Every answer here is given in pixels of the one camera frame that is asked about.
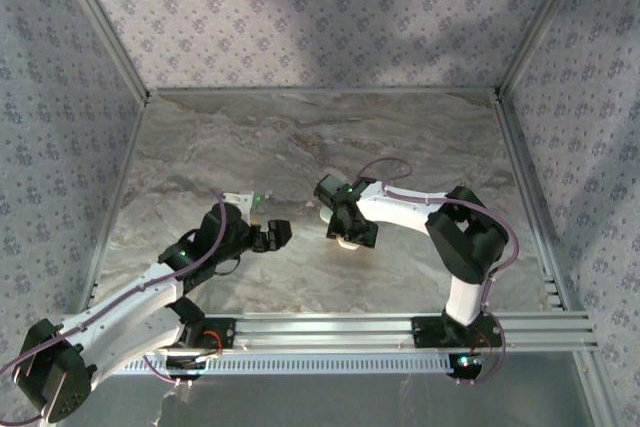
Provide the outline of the right black connector hub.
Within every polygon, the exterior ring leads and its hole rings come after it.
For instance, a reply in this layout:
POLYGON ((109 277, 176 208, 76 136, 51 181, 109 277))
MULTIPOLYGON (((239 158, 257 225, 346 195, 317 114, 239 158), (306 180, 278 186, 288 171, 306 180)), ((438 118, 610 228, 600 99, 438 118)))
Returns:
POLYGON ((475 381, 481 374, 484 358, 480 354, 450 354, 452 372, 449 376, 456 381, 475 381))

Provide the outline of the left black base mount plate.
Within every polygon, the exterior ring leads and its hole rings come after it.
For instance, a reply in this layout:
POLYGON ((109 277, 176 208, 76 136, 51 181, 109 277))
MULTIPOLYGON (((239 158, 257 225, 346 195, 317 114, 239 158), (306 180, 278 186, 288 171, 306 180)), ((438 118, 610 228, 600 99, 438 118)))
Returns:
POLYGON ((205 317, 185 326, 180 343, 201 350, 230 349, 234 344, 235 330, 234 318, 205 317))

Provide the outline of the aluminium upright frame post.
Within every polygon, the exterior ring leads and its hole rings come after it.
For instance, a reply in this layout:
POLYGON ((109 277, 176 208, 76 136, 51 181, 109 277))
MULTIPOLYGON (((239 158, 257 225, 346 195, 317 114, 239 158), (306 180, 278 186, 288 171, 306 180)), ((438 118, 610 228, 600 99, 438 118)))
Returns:
POLYGON ((495 93, 499 101, 507 99, 515 90, 564 1, 540 0, 513 57, 496 85, 495 93))
POLYGON ((100 0, 78 0, 107 53, 135 99, 145 105, 149 91, 100 0))

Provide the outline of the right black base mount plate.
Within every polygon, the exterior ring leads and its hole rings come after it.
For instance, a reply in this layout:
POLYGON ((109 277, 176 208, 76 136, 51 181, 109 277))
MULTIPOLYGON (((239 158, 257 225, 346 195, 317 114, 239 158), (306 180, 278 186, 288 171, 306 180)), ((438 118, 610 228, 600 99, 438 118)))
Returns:
POLYGON ((469 326, 463 326, 447 315, 413 317, 411 333, 416 348, 471 348, 481 341, 488 341, 494 348, 503 345, 496 321, 483 314, 469 326))

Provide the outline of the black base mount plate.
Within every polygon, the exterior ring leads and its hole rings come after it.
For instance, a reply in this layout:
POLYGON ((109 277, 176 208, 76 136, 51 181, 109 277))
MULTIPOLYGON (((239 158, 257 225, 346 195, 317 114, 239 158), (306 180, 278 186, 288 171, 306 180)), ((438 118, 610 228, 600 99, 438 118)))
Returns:
POLYGON ((201 350, 230 349, 234 344, 235 330, 234 318, 205 317, 185 326, 180 343, 201 350))
POLYGON ((494 348, 503 345, 496 321, 483 314, 469 326, 463 326, 447 315, 413 317, 411 333, 416 348, 471 348, 481 341, 488 341, 494 348))

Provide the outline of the left black connector hub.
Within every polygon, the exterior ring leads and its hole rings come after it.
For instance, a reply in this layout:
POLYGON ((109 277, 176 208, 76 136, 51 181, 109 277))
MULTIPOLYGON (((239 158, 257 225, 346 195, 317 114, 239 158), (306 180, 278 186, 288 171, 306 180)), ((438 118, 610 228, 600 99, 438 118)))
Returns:
POLYGON ((167 376, 172 380, 195 381, 206 369, 205 357, 168 356, 165 361, 167 376))

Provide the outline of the aluminium back floor rail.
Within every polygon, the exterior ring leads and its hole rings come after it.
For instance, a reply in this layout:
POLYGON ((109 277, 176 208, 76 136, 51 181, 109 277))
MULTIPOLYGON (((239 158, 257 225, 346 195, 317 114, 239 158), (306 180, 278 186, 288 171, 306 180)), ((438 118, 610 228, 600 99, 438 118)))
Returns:
POLYGON ((351 93, 456 93, 470 95, 493 95, 495 88, 491 86, 455 87, 455 86, 400 86, 400 87, 173 87, 153 90, 157 95, 186 94, 351 94, 351 93))

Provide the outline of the aluminium side floor rail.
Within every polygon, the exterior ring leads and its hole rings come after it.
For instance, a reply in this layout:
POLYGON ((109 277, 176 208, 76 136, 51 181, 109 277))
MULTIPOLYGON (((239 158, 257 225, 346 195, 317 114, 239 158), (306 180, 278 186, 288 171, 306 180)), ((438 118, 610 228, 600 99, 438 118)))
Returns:
POLYGON ((85 277, 83 290, 79 298, 77 311, 84 311, 90 306, 92 297, 101 275, 101 271, 107 255, 111 234, 114 230, 119 215, 122 199, 124 197, 127 178, 133 162, 136 146, 139 140, 140 131, 144 119, 149 98, 145 98, 137 110, 136 118, 133 123, 131 135, 124 153, 124 157, 120 166, 116 184, 112 192, 108 208, 106 210, 105 219, 102 224, 100 233, 97 237, 96 247, 91 257, 88 272, 85 277))
POLYGON ((515 109, 497 93, 494 94, 493 105, 523 201, 543 278, 555 285, 554 296, 557 300, 553 306, 564 311, 581 310, 576 295, 565 282, 564 270, 556 255, 557 238, 550 219, 548 203, 543 195, 515 109))

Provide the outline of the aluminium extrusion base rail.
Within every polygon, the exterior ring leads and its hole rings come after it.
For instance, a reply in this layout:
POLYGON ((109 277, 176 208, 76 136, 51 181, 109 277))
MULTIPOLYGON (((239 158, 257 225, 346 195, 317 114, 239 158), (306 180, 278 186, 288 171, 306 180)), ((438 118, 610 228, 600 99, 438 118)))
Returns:
POLYGON ((144 320, 122 320, 111 327, 96 321, 83 327, 83 316, 55 328, 71 344, 79 344, 82 354, 107 358, 161 352, 167 355, 218 354, 316 354, 361 352, 428 352, 498 354, 501 350, 522 352, 591 351, 597 342, 587 314, 577 311, 500 313, 504 329, 503 348, 416 348, 411 333, 415 316, 437 314, 242 314, 234 318, 236 330, 230 349, 201 350, 185 347, 180 337, 185 325, 171 309, 163 308, 144 320))

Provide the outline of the black connector hub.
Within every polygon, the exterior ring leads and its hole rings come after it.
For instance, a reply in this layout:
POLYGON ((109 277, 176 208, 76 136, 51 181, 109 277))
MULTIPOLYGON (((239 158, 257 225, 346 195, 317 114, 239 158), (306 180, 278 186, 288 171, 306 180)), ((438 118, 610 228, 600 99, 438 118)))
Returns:
POLYGON ((456 381, 475 381, 481 374, 484 358, 480 354, 450 354, 452 372, 449 376, 456 381))
POLYGON ((206 369, 205 357, 168 356, 165 361, 167 376, 172 380, 195 381, 206 369))

